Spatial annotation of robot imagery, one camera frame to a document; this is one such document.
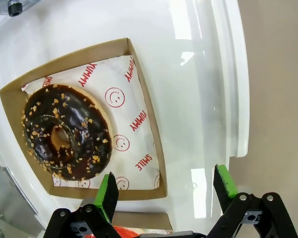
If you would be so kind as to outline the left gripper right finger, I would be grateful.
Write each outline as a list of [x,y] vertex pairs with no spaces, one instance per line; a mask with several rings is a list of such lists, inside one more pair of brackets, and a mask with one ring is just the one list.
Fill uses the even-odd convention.
[[279,194],[238,192],[225,165],[215,165],[213,186],[223,214],[207,238],[235,238],[242,225],[252,225],[260,238],[298,238]]

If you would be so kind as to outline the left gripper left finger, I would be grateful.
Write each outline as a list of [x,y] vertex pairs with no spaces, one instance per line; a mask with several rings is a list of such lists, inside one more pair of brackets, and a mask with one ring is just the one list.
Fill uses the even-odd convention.
[[66,208],[55,210],[45,231],[45,238],[122,238],[111,225],[119,190],[113,173],[102,180],[93,203],[85,204],[76,211]]

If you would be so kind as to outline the red glazed donut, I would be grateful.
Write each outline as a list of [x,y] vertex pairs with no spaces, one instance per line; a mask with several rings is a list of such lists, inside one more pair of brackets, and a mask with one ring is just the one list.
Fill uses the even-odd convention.
[[144,230],[139,228],[114,226],[114,229],[121,236],[121,238],[136,238],[140,234],[144,233]]

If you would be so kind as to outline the chocolate donut with nuts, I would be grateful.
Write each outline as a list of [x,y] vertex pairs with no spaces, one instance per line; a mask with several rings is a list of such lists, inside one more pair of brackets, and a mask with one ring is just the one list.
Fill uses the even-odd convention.
[[112,128],[99,103],[79,88],[51,84],[34,92],[22,112],[28,153],[61,179],[91,179],[112,154]]

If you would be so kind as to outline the white printed paper liner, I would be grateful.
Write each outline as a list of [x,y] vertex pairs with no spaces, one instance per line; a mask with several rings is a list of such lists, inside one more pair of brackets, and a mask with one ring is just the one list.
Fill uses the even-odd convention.
[[136,233],[138,233],[138,234],[162,234],[162,235],[168,235],[168,234],[172,234],[173,233],[173,230],[137,229]]
[[25,84],[28,95],[51,84],[77,86],[109,113],[114,126],[112,171],[121,190],[159,188],[160,169],[148,109],[132,56],[91,62]]

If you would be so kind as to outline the black lid hinge knob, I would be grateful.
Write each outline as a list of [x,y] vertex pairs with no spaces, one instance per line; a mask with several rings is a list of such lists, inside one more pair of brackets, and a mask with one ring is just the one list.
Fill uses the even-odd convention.
[[8,2],[8,14],[10,17],[15,17],[23,12],[22,2],[16,0],[9,0]]

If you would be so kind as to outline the white tray with handled lid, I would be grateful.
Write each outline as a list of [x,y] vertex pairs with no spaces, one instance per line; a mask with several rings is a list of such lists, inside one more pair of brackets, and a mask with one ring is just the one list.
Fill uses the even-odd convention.
[[[48,0],[42,21],[49,62],[129,38],[144,72],[166,163],[165,208],[175,231],[208,233],[221,216],[215,164],[244,157],[249,78],[237,0]],[[80,200],[49,195],[20,148],[7,164],[37,223]]]

